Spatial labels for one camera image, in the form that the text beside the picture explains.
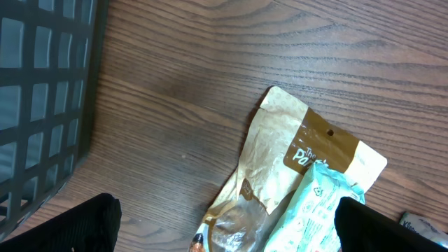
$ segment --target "wooden table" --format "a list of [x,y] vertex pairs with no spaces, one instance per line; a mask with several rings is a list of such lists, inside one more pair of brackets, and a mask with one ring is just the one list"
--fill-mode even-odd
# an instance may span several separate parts
[[388,158],[369,207],[448,231],[448,3],[111,1],[92,150],[16,233],[101,192],[116,251],[186,251],[273,85]]

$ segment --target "kraft paper packaging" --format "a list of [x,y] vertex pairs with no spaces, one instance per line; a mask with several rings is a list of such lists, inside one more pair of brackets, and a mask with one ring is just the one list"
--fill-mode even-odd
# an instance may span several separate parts
[[252,120],[238,167],[207,210],[189,251],[262,251],[316,160],[363,192],[386,166],[386,158],[371,147],[271,87]]

